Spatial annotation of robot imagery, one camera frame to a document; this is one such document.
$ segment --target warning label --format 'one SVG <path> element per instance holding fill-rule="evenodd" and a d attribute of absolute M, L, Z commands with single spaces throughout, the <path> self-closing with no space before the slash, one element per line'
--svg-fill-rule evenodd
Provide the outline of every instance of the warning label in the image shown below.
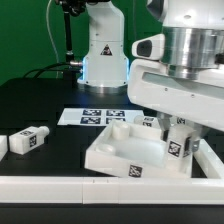
<path fill-rule="evenodd" d="M 112 52 L 111 52 L 110 47 L 109 47 L 108 44 L 107 44 L 107 45 L 105 46 L 105 48 L 103 49 L 101 55 L 112 56 Z"/>

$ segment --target black cable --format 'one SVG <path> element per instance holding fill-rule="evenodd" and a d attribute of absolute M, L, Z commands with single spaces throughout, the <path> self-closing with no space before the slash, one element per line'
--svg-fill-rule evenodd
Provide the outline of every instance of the black cable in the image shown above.
<path fill-rule="evenodd" d="M 24 76 L 23 76 L 23 78 L 26 78 L 30 73 L 32 73 L 32 72 L 37 72 L 37 71 L 41 71 L 41 74 L 43 73 L 43 72 L 64 72 L 64 71 L 67 71 L 67 70 L 65 70 L 65 69 L 33 69 L 33 70 L 31 70 L 31 71 L 29 71 L 29 72 L 27 72 Z M 71 70 L 69 70 L 69 71 L 74 71 L 74 72 L 78 72 L 79 70 L 75 70 L 75 69 L 71 69 Z"/>
<path fill-rule="evenodd" d="M 43 68 L 43 69 L 50 69 L 50 68 L 55 68 L 55 67 L 59 67 L 59 66 L 63 66 L 63 65 L 70 65 L 69 62 L 59 62 L 56 64 L 52 64 L 52 65 L 48 65 L 47 67 Z M 44 71 L 39 71 L 35 76 L 39 76 L 41 73 L 43 73 Z"/>
<path fill-rule="evenodd" d="M 72 51 L 72 31 L 71 31 L 71 21 L 70 14 L 64 12 L 64 22 L 65 22 L 65 40 L 66 40 L 66 62 L 74 60 L 74 54 Z"/>

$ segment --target white plastic part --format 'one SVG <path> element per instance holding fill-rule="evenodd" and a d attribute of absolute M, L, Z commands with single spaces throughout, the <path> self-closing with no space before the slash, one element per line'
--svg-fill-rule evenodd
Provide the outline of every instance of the white plastic part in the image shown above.
<path fill-rule="evenodd" d="M 151 54 L 149 57 L 143 57 L 138 54 L 138 46 L 140 43 L 150 41 L 152 44 Z M 144 58 L 150 60 L 160 60 L 164 54 L 165 36 L 164 34 L 158 34 L 153 37 L 148 37 L 139 41 L 136 41 L 132 45 L 132 54 L 137 58 Z"/>
<path fill-rule="evenodd" d="M 0 177 L 1 203 L 82 203 L 83 178 Z"/>
<path fill-rule="evenodd" d="M 112 136 L 116 140 L 126 140 L 130 135 L 130 126 L 124 122 L 115 123 L 112 129 Z"/>
<path fill-rule="evenodd" d="M 224 180 L 1 176 L 0 203 L 224 205 Z"/>
<path fill-rule="evenodd" d="M 78 83 L 112 88 L 127 85 L 129 60 L 123 52 L 123 13 L 112 2 L 86 7 L 90 16 L 90 43 Z"/>
<path fill-rule="evenodd" d="M 166 143 L 161 130 L 113 120 L 86 151 L 85 168 L 118 177 L 189 178 L 166 168 Z"/>
<path fill-rule="evenodd" d="M 83 204 L 118 204 L 118 178 L 84 178 Z"/>
<path fill-rule="evenodd" d="M 165 166 L 167 169 L 187 173 L 191 177 L 192 157 L 186 141 L 195 131 L 186 125 L 178 124 L 170 127 L 166 143 Z"/>
<path fill-rule="evenodd" d="M 134 104 L 224 131 L 224 97 L 218 92 L 224 88 L 223 70 L 203 70 L 190 85 L 187 88 L 180 79 L 170 78 L 164 64 L 136 59 L 130 69 L 128 97 Z"/>
<path fill-rule="evenodd" d="M 9 137 L 10 151 L 24 155 L 30 150 L 44 144 L 44 138 L 49 134 L 45 126 L 29 127 Z"/>
<path fill-rule="evenodd" d="M 7 152 L 7 136 L 0 135 L 0 161 Z"/>
<path fill-rule="evenodd" d="M 220 70 L 224 70 L 224 65 L 220 64 L 220 65 L 219 65 L 219 69 L 220 69 Z"/>
<path fill-rule="evenodd" d="M 169 0 L 163 26 L 224 29 L 223 0 Z"/>
<path fill-rule="evenodd" d="M 224 165 L 205 140 L 200 141 L 200 150 L 194 157 L 208 178 L 224 179 Z"/>

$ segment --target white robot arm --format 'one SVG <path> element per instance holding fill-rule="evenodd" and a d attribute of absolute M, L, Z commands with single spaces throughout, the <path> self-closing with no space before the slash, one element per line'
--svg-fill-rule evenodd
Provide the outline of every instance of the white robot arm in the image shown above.
<path fill-rule="evenodd" d="M 224 0 L 149 0 L 162 34 L 133 44 L 139 59 L 131 65 L 129 99 L 159 112 L 171 157 L 171 145 L 197 150 L 207 127 L 224 131 L 223 7 Z M 170 116 L 190 121 L 191 131 L 171 127 Z M 168 166 L 177 168 L 178 159 L 168 159 Z"/>
<path fill-rule="evenodd" d="M 57 0 L 57 3 L 68 15 L 78 16 L 85 9 L 89 14 L 89 52 L 83 60 L 79 87 L 97 93 L 126 91 L 129 60 L 123 52 L 123 13 L 110 0 Z M 70 55 L 71 44 L 67 45 Z"/>

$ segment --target black table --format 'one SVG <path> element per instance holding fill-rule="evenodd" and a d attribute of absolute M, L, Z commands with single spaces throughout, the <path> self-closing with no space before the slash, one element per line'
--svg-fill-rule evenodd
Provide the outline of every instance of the black table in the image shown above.
<path fill-rule="evenodd" d="M 106 176 L 84 169 L 85 151 L 104 127 L 57 126 L 63 109 L 144 109 L 131 104 L 126 94 L 85 93 L 69 80 L 53 79 L 10 80 L 0 87 L 0 105 L 0 135 L 9 136 L 29 126 L 48 126 L 51 131 L 44 145 L 26 155 L 8 152 L 0 162 L 1 176 Z M 144 113 L 156 115 L 148 109 Z M 224 158 L 219 150 L 222 133 L 212 130 L 206 138 Z M 201 170 L 194 175 L 203 176 Z M 223 211 L 224 206 L 210 205 L 2 203 L 0 223 L 223 223 Z"/>

